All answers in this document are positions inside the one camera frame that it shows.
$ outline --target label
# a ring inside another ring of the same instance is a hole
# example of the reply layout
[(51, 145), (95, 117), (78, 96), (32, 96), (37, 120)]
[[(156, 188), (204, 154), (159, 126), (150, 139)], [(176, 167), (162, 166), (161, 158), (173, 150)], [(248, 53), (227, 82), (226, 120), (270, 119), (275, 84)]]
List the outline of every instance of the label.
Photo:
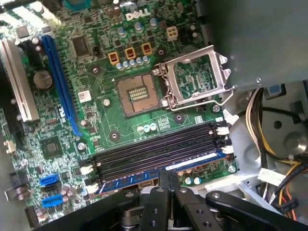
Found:
[(125, 15), (127, 21), (131, 21), (133, 19), (143, 18), (146, 16), (150, 16), (151, 13), (148, 11), (148, 9), (135, 11), (134, 13), (127, 13)]
[(275, 172), (273, 170), (266, 169), (266, 168), (261, 168), (259, 175), (258, 175), (258, 180), (261, 180), (263, 182), (266, 182), (266, 183), (269, 183), (275, 186), (279, 186), (284, 178), (285, 178), (285, 175)]
[(78, 93), (78, 98), (79, 98), (79, 101), (81, 103), (88, 102), (88, 101), (92, 100), (91, 94), (90, 94), (89, 90), (79, 92)]

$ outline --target white sticker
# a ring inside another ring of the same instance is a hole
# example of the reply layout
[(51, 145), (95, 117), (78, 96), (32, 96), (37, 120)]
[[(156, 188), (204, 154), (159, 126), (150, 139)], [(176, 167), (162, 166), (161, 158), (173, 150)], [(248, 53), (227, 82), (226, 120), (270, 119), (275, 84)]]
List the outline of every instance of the white sticker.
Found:
[(284, 178), (285, 178), (285, 175), (275, 172), (273, 170), (266, 169), (266, 168), (261, 168), (259, 175), (258, 175), (258, 180), (267, 182), (275, 186), (279, 186)]
[(78, 93), (78, 98), (79, 98), (79, 101), (81, 103), (88, 102), (88, 101), (92, 100), (91, 94), (90, 94), (89, 90), (79, 92)]

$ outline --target metal bracket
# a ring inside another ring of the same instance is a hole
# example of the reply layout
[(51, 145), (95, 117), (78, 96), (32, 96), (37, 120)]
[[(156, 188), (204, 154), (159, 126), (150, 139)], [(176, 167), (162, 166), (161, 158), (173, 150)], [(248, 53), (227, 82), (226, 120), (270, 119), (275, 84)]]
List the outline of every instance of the metal bracket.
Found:
[[(177, 63), (189, 64), (192, 60), (200, 58), (202, 56), (208, 55), (211, 67), (213, 70), (215, 82), (217, 87), (212, 90), (204, 92), (196, 92), (189, 99), (184, 99), (183, 95), (177, 84), (177, 76), (175, 73), (175, 67)], [(228, 59), (217, 52), (214, 51), (214, 46), (208, 46), (200, 50), (194, 51), (192, 53), (186, 54), (179, 58), (173, 59), (163, 64), (158, 64), (153, 70), (153, 74), (160, 76), (164, 79), (165, 85), (167, 87), (166, 99), (168, 100), (169, 107), (171, 111), (178, 111), (181, 109), (196, 107), (208, 103), (216, 103), (219, 106), (222, 106), (226, 101), (228, 101), (232, 95), (235, 87), (230, 89), (225, 89), (225, 85), (229, 75), (231, 74), (230, 69), (222, 69), (222, 65), (225, 64)], [(224, 92), (230, 92), (230, 95), (221, 103), (216, 100), (208, 100), (201, 103), (196, 103), (196, 101), (211, 97)]]

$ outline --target white connector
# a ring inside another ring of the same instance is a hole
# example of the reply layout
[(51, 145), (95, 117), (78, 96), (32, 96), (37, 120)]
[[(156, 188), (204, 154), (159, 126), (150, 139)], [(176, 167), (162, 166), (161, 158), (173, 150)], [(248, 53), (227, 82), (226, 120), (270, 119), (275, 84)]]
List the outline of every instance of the white connector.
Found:
[(7, 147), (6, 153), (10, 154), (16, 151), (16, 146), (13, 141), (5, 141), (4, 146)]
[(168, 27), (167, 28), (167, 40), (168, 42), (170, 41), (175, 41), (178, 39), (179, 32), (176, 26)]

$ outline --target blue sata port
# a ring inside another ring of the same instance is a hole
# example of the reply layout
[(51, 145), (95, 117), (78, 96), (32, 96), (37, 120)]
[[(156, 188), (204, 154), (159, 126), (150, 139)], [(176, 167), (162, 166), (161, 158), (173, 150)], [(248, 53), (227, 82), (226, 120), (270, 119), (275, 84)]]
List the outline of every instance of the blue sata port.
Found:
[(42, 205), (44, 208), (49, 208), (57, 206), (63, 203), (62, 196), (57, 194), (55, 196), (46, 197), (42, 200)]
[(47, 186), (51, 184), (55, 184), (59, 181), (59, 175), (58, 174), (52, 174), (47, 177), (39, 179), (39, 184), (41, 186)]

